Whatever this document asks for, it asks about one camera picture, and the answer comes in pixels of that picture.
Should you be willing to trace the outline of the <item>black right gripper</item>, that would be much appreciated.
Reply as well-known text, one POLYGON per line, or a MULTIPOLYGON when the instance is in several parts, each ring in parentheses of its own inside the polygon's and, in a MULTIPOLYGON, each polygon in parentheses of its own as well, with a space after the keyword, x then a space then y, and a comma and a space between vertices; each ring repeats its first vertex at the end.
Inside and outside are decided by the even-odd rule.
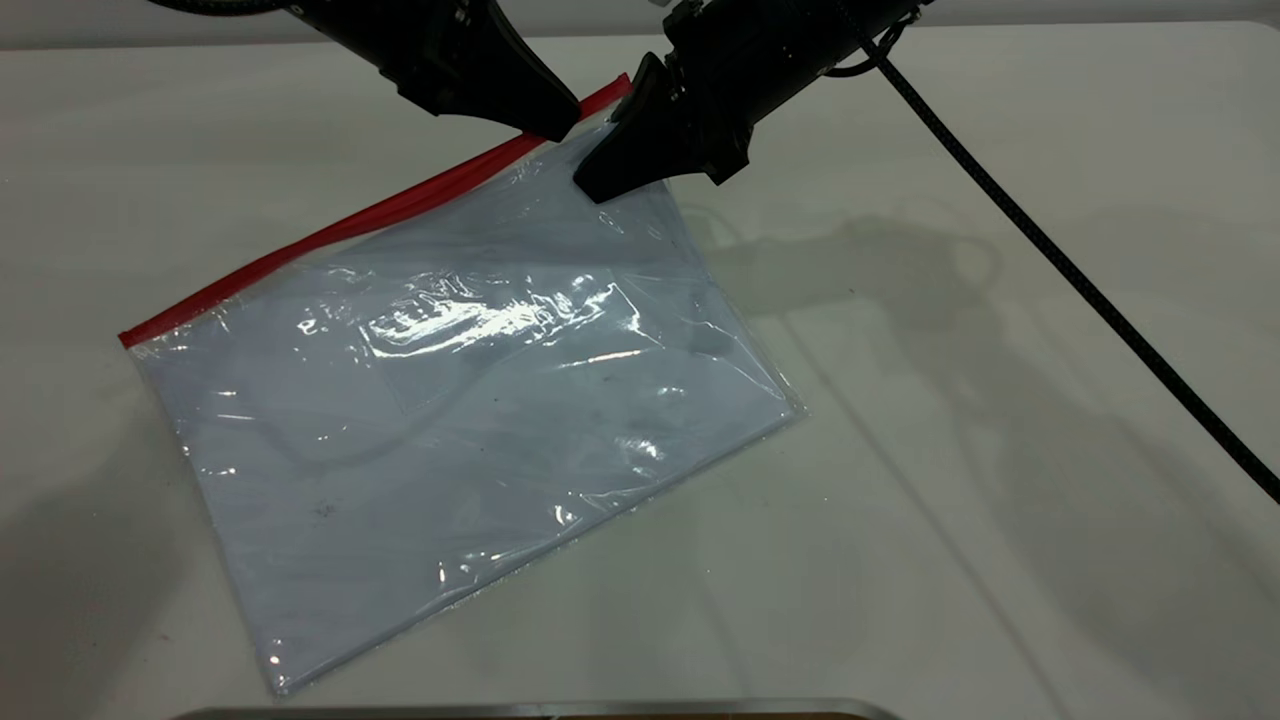
POLYGON ((573 182, 595 204, 677 176, 722 184, 749 163, 756 123, 822 77, 873 70, 872 56, 846 63, 861 38, 887 50, 905 29, 904 1, 676 3, 671 54, 644 55, 573 182))

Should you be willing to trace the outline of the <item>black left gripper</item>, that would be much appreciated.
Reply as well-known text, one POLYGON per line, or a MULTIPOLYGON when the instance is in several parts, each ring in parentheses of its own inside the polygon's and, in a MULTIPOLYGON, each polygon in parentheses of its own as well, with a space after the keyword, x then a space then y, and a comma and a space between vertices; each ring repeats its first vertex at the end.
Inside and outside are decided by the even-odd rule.
POLYGON ((472 117, 552 142, 579 99, 494 1, 289 1, 288 13, 398 85, 436 117, 472 117))

